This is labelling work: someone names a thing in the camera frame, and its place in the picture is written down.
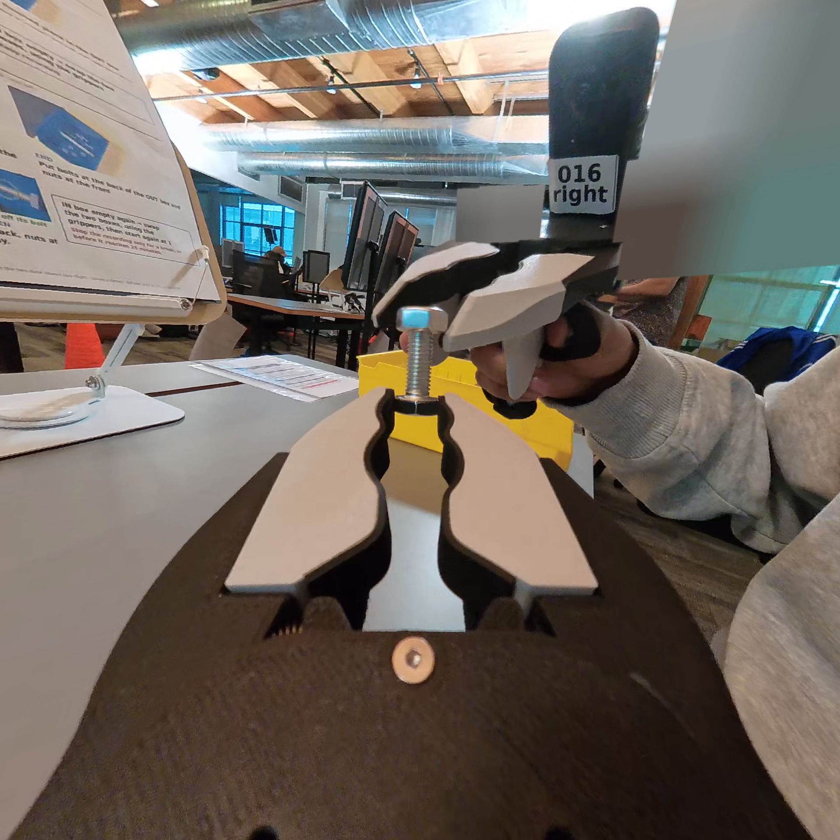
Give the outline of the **laminated paper sheet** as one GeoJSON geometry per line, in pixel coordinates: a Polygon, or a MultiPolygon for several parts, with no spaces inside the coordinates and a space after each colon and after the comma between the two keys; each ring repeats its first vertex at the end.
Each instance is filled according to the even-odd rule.
{"type": "Polygon", "coordinates": [[[359,391],[358,380],[280,355],[240,356],[192,363],[199,370],[248,384],[293,400],[311,403],[359,391]]]}

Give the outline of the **yellow plastic bin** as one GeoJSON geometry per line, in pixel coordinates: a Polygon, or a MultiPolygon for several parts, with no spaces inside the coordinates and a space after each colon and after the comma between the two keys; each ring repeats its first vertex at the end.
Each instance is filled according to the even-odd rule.
{"type": "MultiPolygon", "coordinates": [[[[406,355],[400,350],[367,353],[357,360],[359,394],[376,387],[400,395],[406,386],[406,355]]],[[[506,425],[522,438],[541,458],[554,461],[562,469],[570,465],[573,454],[573,422],[560,413],[538,404],[535,414],[526,419],[507,419],[493,409],[476,383],[476,367],[469,360],[447,357],[431,370],[430,394],[438,397],[453,394],[463,398],[492,419],[506,425]]],[[[392,438],[437,453],[443,452],[437,423],[433,418],[395,415],[392,438]]]]}

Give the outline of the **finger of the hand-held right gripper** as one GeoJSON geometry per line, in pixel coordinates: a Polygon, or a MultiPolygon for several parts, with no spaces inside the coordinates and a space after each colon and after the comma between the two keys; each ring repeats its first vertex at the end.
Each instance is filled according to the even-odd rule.
{"type": "Polygon", "coordinates": [[[401,308],[438,305],[489,285],[498,276],[500,260],[498,247],[480,243],[453,245],[420,258],[375,305],[374,326],[395,327],[401,308]]]}
{"type": "Polygon", "coordinates": [[[581,270],[586,278],[592,254],[543,254],[525,258],[511,273],[470,292],[443,337],[449,353],[500,343],[507,392],[516,402],[528,390],[539,365],[548,325],[583,301],[568,286],[581,270]]]}

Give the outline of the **black office chair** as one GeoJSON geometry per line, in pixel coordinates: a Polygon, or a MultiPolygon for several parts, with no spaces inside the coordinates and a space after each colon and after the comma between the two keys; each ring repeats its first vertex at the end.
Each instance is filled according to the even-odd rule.
{"type": "Polygon", "coordinates": [[[262,257],[252,257],[244,252],[235,250],[232,253],[233,279],[232,292],[239,296],[250,296],[270,299],[287,299],[264,297],[260,288],[263,282],[264,269],[271,267],[262,257]]]}

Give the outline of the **grey desk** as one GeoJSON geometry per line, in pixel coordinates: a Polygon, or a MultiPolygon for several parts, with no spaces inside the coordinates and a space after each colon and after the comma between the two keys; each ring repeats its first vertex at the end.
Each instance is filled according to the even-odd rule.
{"type": "Polygon", "coordinates": [[[362,395],[236,384],[180,422],[2,463],[4,838],[541,838],[554,596],[475,630],[438,569],[443,455],[388,440],[366,611],[225,581],[293,445],[362,395]]]}

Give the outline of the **orange traffic cone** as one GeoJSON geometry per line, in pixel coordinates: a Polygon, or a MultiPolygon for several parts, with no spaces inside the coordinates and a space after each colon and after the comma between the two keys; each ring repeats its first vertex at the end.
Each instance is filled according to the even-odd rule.
{"type": "Polygon", "coordinates": [[[104,360],[95,324],[70,322],[66,325],[65,370],[97,369],[104,360]]]}

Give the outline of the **blue jacket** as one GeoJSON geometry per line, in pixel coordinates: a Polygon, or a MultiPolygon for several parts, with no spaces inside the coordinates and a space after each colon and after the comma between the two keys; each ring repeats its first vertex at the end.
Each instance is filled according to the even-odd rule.
{"type": "Polygon", "coordinates": [[[838,346],[838,336],[796,327],[757,329],[717,362],[745,378],[758,395],[789,382],[838,346]]]}

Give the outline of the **large black monitor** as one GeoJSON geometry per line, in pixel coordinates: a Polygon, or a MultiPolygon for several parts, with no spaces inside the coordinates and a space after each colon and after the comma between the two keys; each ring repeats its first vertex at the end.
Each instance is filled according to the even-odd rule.
{"type": "Polygon", "coordinates": [[[388,205],[372,184],[362,182],[353,202],[347,248],[342,266],[342,287],[364,291],[375,257],[371,244],[378,245],[388,205]]]}
{"type": "Polygon", "coordinates": [[[374,294],[383,296],[407,268],[418,237],[418,228],[404,215],[391,212],[383,234],[377,269],[374,294]]]}

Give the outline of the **wooden document stand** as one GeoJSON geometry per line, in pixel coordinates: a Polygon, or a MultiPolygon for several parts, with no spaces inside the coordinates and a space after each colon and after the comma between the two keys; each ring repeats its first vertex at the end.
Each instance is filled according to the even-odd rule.
{"type": "Polygon", "coordinates": [[[180,152],[182,170],[201,244],[192,265],[201,282],[213,281],[218,300],[191,296],[155,297],[44,287],[2,286],[2,322],[121,323],[122,329],[106,360],[84,386],[2,395],[2,460],[62,448],[96,439],[175,424],[184,412],[120,385],[109,377],[124,362],[146,323],[200,325],[219,318],[227,305],[212,241],[192,176],[180,152]]]}

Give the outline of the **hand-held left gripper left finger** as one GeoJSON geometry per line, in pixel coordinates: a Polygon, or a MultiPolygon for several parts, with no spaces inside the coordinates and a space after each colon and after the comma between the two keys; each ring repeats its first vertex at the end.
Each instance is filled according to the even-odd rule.
{"type": "Polygon", "coordinates": [[[375,387],[327,416],[288,453],[232,570],[234,594],[329,596],[366,611],[389,569],[382,478],[390,465],[392,390],[375,387]]]}

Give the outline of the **person's grey sweatshirt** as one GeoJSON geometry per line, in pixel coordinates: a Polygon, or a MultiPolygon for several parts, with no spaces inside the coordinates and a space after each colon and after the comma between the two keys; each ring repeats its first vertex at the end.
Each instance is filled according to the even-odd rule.
{"type": "Polygon", "coordinates": [[[839,500],[749,584],[724,676],[749,739],[814,838],[839,838],[839,500]]]}

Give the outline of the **large silver ventilation duct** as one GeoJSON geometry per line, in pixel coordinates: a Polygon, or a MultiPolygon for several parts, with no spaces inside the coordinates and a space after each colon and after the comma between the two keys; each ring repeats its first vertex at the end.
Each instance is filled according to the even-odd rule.
{"type": "Polygon", "coordinates": [[[547,29],[539,2],[191,1],[115,15],[132,57],[157,72],[431,46],[547,29]]]}

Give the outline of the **person's right hand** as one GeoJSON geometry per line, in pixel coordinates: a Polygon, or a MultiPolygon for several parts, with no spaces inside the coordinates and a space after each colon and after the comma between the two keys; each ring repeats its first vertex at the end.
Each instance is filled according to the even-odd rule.
{"type": "MultiPolygon", "coordinates": [[[[546,361],[534,370],[519,403],[556,401],[564,405],[585,404],[616,385],[632,369],[639,341],[624,321],[590,307],[599,329],[601,344],[592,356],[568,361],[546,361]]],[[[469,358],[476,367],[476,383],[488,394],[514,403],[508,391],[507,361],[500,343],[473,349],[469,358]]]]}

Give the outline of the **long wooden office desk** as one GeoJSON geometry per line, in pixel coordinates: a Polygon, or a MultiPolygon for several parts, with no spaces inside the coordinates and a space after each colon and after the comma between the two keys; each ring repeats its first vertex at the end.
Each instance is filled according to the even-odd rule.
{"type": "Polygon", "coordinates": [[[326,329],[338,332],[338,344],[335,365],[350,371],[358,368],[358,350],[362,341],[363,328],[366,321],[364,315],[358,312],[342,311],[327,304],[309,301],[295,301],[284,298],[269,298],[240,294],[228,294],[227,302],[231,305],[271,312],[284,316],[314,319],[316,321],[333,320],[326,329]]]}

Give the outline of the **person's right forearm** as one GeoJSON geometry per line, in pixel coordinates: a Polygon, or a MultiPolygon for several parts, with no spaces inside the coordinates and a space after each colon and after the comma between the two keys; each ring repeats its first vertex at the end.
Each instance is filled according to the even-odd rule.
{"type": "Polygon", "coordinates": [[[599,351],[579,360],[582,393],[545,402],[655,514],[726,518],[733,536],[778,553],[838,560],[838,350],[758,395],[740,374],[650,344],[594,310],[599,351]]]}

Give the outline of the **steel hex bolt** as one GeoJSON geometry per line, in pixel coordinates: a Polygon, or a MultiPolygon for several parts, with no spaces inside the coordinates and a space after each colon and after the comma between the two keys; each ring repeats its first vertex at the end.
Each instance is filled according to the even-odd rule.
{"type": "Polygon", "coordinates": [[[431,396],[434,353],[440,350],[440,340],[448,326],[446,311],[440,307],[401,308],[395,326],[407,341],[404,395],[431,396]]]}

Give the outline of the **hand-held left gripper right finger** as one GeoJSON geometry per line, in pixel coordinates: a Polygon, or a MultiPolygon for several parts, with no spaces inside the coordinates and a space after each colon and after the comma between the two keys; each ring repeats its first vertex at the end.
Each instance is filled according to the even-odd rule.
{"type": "Polygon", "coordinates": [[[438,568],[470,611],[512,597],[590,596],[597,580],[537,454],[457,395],[439,400],[448,483],[438,568]]]}

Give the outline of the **printed instruction sheet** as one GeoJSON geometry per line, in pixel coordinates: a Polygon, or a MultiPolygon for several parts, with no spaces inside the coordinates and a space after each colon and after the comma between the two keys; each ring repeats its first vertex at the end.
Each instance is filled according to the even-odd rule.
{"type": "Polygon", "coordinates": [[[2,284],[220,300],[175,148],[104,2],[1,2],[2,284]]]}

